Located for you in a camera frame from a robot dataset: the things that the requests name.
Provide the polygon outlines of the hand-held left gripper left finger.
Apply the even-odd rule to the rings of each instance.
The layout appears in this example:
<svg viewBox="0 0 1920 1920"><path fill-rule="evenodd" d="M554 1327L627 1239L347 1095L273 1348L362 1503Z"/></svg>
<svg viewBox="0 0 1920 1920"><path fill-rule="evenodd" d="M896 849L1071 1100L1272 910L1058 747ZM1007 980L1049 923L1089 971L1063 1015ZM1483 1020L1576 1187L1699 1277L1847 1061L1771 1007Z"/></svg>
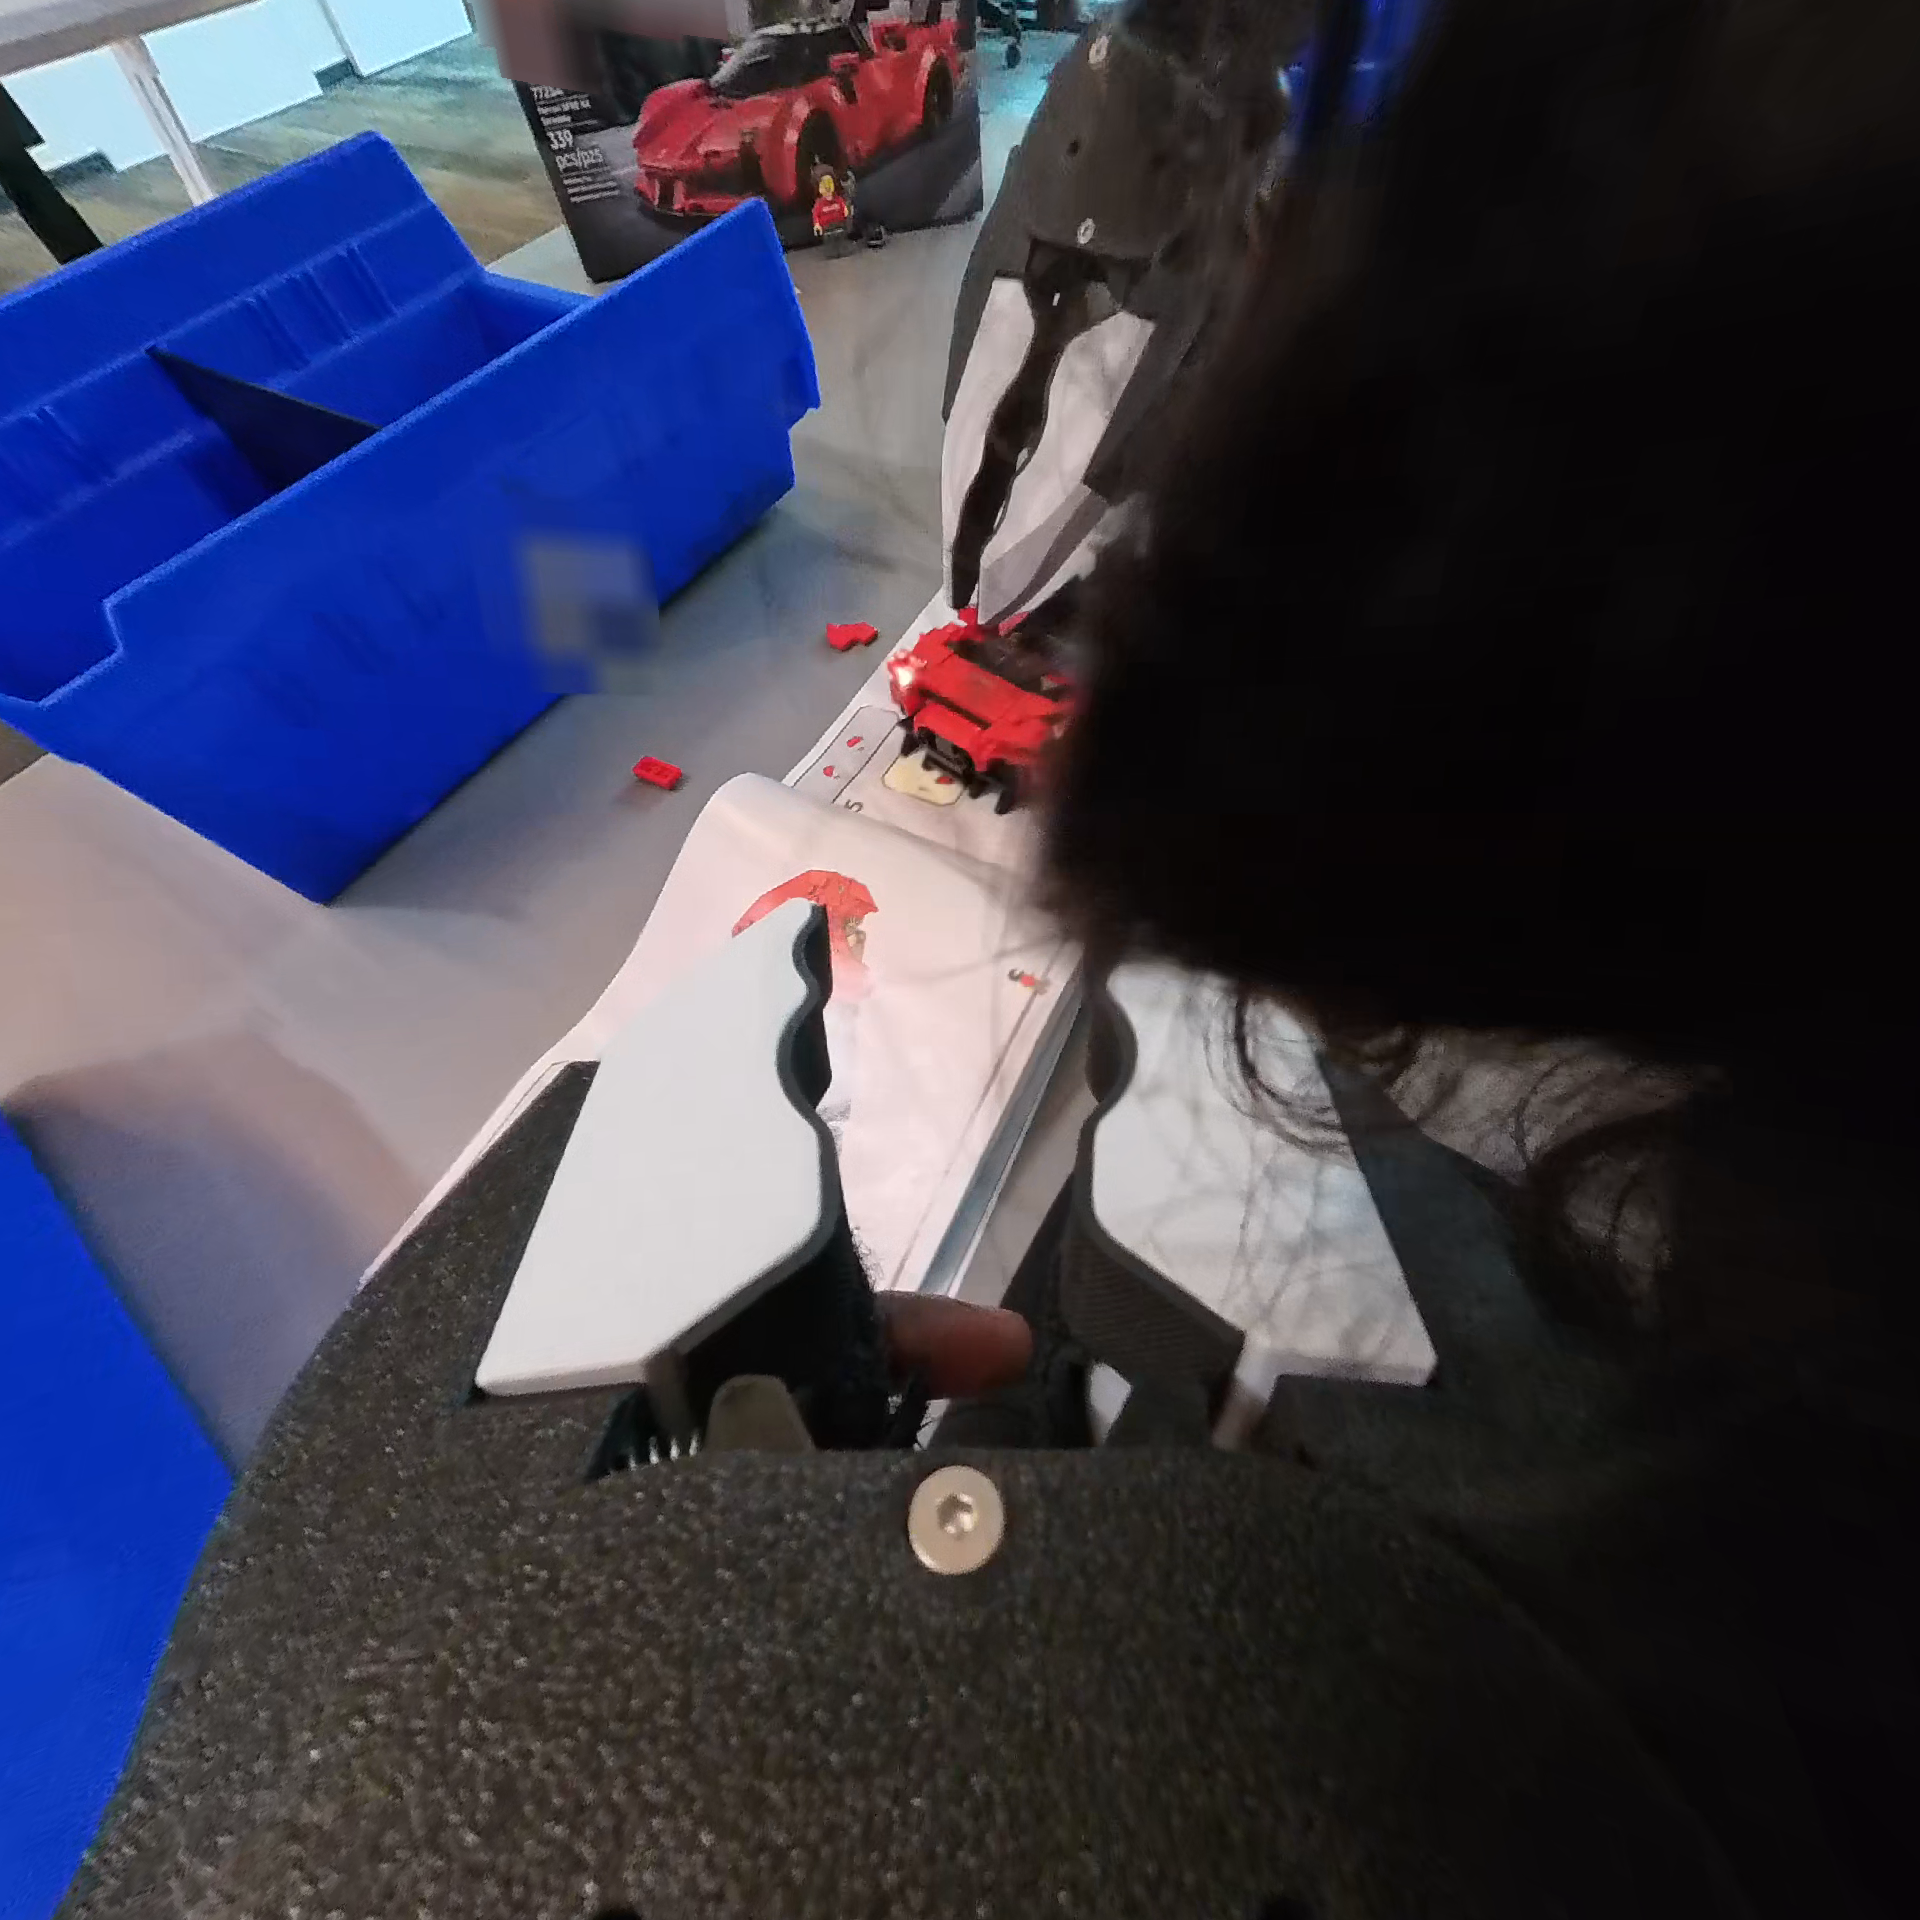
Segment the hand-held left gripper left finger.
<svg viewBox="0 0 1920 1920"><path fill-rule="evenodd" d="M805 1449L896 1440L875 1291L821 1113L826 910L785 900L607 1045L475 1364L480 1401L615 1391L607 1454L691 1454L738 1381Z"/></svg>

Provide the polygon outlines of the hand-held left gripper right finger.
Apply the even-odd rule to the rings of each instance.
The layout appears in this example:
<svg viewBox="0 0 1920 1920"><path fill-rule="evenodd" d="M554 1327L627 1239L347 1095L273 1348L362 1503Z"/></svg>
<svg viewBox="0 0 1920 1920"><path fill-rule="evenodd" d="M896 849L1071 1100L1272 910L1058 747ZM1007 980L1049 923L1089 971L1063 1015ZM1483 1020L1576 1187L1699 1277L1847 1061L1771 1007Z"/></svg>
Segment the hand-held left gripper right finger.
<svg viewBox="0 0 1920 1920"><path fill-rule="evenodd" d="M1091 1009L1058 1315L1092 1438L1144 1381L1199 1389L1226 1449L1290 1377L1427 1384L1434 1342L1353 1147L1288 1136L1249 1087L1233 990L1124 964Z"/></svg>

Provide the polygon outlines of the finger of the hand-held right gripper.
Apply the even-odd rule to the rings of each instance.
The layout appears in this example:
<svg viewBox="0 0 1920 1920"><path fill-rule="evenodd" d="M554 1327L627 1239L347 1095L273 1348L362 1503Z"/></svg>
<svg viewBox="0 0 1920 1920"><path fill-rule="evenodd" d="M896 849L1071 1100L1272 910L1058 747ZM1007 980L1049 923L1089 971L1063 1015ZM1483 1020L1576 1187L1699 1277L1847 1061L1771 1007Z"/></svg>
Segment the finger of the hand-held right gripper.
<svg viewBox="0 0 1920 1920"><path fill-rule="evenodd" d="M949 403L944 587L956 608L1028 608L1049 569L1049 349L1036 305L1027 281L992 281Z"/></svg>
<svg viewBox="0 0 1920 1920"><path fill-rule="evenodd" d="M1151 345L1151 319L1119 311L1074 336L1048 384L1039 448L989 532L972 606L983 619L1033 613L1091 572L1108 501L1089 468Z"/></svg>

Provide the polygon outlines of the red lego car body section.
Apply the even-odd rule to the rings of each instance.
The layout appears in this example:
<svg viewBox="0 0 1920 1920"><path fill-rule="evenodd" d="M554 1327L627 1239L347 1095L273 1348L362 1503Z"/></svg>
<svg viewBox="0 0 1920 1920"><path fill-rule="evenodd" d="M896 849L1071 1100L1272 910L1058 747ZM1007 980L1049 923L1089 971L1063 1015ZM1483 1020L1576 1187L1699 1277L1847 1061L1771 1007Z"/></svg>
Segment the red lego car body section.
<svg viewBox="0 0 1920 1920"><path fill-rule="evenodd" d="M1074 686L1023 617L986 622L959 611L889 654L883 676L900 758L919 756L997 813L1033 798L1074 713Z"/></svg>

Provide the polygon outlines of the blue plastic bin with divider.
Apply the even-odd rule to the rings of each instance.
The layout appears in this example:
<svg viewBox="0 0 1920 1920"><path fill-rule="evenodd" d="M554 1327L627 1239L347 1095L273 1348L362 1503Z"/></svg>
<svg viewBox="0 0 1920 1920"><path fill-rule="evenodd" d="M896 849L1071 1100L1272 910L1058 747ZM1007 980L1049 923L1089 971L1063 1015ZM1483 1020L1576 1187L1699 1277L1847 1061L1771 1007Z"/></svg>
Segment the blue plastic bin with divider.
<svg viewBox="0 0 1920 1920"><path fill-rule="evenodd" d="M375 423L271 494L147 347ZM819 373L741 207L600 296L356 135L4 300L3 705L336 899L796 484Z"/></svg>

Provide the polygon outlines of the red car lego box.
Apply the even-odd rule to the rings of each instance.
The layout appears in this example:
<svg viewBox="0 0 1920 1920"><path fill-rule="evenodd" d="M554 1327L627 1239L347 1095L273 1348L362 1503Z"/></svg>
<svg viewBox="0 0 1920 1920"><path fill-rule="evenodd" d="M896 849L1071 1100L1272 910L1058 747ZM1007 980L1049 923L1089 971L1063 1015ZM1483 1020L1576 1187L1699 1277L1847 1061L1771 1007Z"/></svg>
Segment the red car lego box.
<svg viewBox="0 0 1920 1920"><path fill-rule="evenodd" d="M983 205L977 4L482 4L595 285L733 209L816 249L809 171L856 179L859 245Z"/></svg>

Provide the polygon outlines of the person's left hand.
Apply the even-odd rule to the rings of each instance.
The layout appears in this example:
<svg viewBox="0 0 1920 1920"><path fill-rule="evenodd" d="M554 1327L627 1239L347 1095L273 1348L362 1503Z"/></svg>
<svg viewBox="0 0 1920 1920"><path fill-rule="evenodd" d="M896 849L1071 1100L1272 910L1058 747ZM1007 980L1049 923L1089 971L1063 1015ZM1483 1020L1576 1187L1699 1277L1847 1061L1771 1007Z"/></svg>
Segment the person's left hand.
<svg viewBox="0 0 1920 1920"><path fill-rule="evenodd" d="M1019 1311L885 1291L875 1300L889 1377L933 1401L980 1398L1027 1377L1036 1334Z"/></svg>

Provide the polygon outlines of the white instruction booklet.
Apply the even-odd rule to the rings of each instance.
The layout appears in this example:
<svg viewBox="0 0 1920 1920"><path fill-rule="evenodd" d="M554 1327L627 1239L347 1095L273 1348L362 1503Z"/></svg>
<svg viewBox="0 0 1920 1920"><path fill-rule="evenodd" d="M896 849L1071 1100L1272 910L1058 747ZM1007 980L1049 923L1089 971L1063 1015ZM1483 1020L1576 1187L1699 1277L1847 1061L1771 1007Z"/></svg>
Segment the white instruction booklet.
<svg viewBox="0 0 1920 1920"><path fill-rule="evenodd" d="M887 662L863 681L796 781L736 775L683 838L635 949L591 1013L506 1095L375 1256L392 1260L567 1065L595 1063L639 1009L775 904L819 904L833 940L827 1037L850 1045L826 1102L849 1216L885 1289L944 1289L969 1206L1028 1072L1073 1023L1074 951L1027 893L1027 811L944 785L889 783L900 763Z"/></svg>

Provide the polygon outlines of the person's dark hair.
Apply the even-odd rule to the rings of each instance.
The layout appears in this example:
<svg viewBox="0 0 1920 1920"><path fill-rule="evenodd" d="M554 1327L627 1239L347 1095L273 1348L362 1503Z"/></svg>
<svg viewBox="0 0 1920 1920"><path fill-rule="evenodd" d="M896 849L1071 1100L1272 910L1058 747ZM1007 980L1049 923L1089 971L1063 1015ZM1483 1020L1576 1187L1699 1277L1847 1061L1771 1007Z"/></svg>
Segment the person's dark hair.
<svg viewBox="0 0 1920 1920"><path fill-rule="evenodd" d="M1443 4L1233 254L1048 892L1312 1030L1435 1348L1255 1446L1707 1843L1915 1916L1915 4Z"/></svg>

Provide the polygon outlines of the black bin divider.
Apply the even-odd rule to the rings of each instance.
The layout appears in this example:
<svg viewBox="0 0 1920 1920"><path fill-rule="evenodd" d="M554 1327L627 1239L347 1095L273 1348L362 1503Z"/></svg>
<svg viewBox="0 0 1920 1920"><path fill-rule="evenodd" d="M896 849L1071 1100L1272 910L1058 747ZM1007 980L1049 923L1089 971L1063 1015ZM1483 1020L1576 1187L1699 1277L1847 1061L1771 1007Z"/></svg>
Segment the black bin divider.
<svg viewBox="0 0 1920 1920"><path fill-rule="evenodd" d="M368 443L380 427L275 385L147 347L187 407L229 441L271 494L287 492Z"/></svg>

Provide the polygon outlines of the white board stand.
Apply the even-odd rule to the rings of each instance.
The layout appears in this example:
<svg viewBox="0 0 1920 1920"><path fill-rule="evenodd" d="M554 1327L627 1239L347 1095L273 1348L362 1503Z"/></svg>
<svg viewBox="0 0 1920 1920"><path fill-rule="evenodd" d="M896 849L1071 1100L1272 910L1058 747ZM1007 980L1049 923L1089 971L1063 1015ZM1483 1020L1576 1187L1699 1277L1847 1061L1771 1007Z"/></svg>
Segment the white board stand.
<svg viewBox="0 0 1920 1920"><path fill-rule="evenodd" d="M4 1L4 128L45 173L165 160L191 203L212 195L202 141L320 95L356 71L328 1Z"/></svg>

